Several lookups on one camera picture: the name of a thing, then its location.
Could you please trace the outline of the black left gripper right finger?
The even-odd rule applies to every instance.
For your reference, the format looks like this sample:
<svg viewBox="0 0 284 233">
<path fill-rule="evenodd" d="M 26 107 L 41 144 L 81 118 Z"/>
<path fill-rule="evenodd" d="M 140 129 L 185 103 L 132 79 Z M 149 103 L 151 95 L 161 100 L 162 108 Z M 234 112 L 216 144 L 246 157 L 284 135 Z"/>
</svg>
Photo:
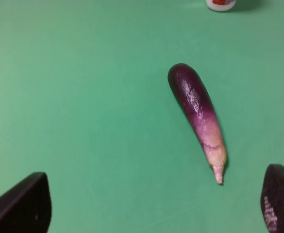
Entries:
<svg viewBox="0 0 284 233">
<path fill-rule="evenodd" d="M 284 166 L 270 164 L 260 197 L 263 219 L 270 233 L 284 233 Z"/>
</svg>

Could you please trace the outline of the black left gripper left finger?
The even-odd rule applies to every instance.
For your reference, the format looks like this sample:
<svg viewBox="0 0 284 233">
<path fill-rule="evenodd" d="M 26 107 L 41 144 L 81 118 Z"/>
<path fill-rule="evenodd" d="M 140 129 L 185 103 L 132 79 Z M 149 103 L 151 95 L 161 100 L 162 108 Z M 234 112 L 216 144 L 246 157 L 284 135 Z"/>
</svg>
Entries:
<svg viewBox="0 0 284 233">
<path fill-rule="evenodd" d="M 46 233 L 51 217 L 45 172 L 30 174 L 0 196 L 0 233 Z"/>
</svg>

